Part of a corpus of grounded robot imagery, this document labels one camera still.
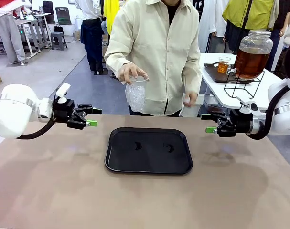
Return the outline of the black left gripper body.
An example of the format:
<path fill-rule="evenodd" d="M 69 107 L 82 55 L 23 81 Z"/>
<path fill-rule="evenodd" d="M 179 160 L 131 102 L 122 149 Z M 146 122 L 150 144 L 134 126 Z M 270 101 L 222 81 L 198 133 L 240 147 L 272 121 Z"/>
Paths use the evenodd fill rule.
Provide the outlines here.
<path fill-rule="evenodd" d="M 53 103 L 53 117 L 56 123 L 67 123 L 75 108 L 75 101 L 67 99 L 65 103 Z"/>

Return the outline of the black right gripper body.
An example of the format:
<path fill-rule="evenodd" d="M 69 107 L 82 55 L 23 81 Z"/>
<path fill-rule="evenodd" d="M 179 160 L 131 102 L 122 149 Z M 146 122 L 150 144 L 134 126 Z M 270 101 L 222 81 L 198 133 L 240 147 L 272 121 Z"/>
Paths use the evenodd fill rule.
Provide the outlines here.
<path fill-rule="evenodd" d="M 232 124 L 232 134 L 230 137 L 235 137 L 236 133 L 248 133 L 251 129 L 253 115 L 240 112 L 239 109 L 231 109 L 229 114 Z"/>

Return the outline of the person's left hand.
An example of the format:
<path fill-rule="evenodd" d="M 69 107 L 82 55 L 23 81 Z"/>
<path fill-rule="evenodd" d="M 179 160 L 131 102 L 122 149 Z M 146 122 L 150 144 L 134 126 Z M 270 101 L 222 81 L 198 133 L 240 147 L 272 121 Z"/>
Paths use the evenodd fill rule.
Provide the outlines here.
<path fill-rule="evenodd" d="M 186 92 L 183 98 L 183 104 L 185 107 L 192 107 L 195 105 L 198 98 L 198 93 L 196 92 Z"/>

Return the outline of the person's right hand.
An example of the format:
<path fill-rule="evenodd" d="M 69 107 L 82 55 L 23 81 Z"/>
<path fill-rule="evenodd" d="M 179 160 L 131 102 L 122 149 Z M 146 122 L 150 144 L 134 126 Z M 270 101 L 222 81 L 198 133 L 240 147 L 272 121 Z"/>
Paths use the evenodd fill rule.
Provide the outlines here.
<path fill-rule="evenodd" d="M 144 80 L 149 78 L 144 70 L 133 63 L 124 64 L 118 72 L 119 81 L 127 84 L 132 84 L 132 78 L 137 80 L 139 76 L 141 76 Z"/>

